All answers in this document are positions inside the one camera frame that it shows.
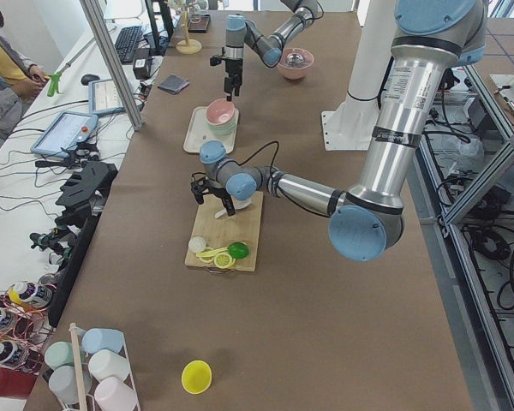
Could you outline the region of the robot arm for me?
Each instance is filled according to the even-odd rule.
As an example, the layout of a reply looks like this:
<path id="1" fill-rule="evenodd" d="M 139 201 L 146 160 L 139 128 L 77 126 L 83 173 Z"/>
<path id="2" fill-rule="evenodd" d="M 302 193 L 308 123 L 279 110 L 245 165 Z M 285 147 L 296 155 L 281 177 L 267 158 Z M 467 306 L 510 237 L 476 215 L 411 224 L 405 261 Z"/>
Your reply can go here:
<path id="1" fill-rule="evenodd" d="M 274 68 L 285 46 L 324 14 L 318 1 L 283 1 L 283 4 L 292 12 L 292 16 L 270 35 L 265 35 L 254 21 L 242 15 L 227 16 L 222 52 L 213 56 L 210 64 L 224 62 L 224 93 L 228 101 L 239 95 L 242 86 L 245 46 L 255 52 L 266 67 Z"/>
<path id="2" fill-rule="evenodd" d="M 233 214 L 235 200 L 258 191 L 284 197 L 327 217 L 330 241 L 344 257 L 378 258 L 403 234 L 401 189 L 444 72 L 483 55 L 487 9 L 484 1 L 396 2 L 393 67 L 357 184 L 339 190 L 273 165 L 245 167 L 210 140 L 200 149 L 205 174 L 191 182 L 195 199 L 214 195 Z"/>

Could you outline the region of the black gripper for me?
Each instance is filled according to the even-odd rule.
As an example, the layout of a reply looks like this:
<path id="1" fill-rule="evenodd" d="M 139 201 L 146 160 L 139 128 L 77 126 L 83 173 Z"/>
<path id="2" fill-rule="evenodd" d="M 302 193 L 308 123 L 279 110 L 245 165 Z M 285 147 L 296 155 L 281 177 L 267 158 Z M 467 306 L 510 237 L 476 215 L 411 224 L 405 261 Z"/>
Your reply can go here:
<path id="1" fill-rule="evenodd" d="M 224 92 L 226 99 L 231 101 L 233 93 L 239 92 L 242 85 L 243 60 L 227 58 L 224 62 L 226 72 L 224 78 Z"/>
<path id="2" fill-rule="evenodd" d="M 236 214 L 236 209 L 231 199 L 231 196 L 225 188 L 218 188 L 209 185 L 207 189 L 210 194 L 214 195 L 215 197 L 221 200 L 223 208 L 225 209 L 229 217 Z"/>

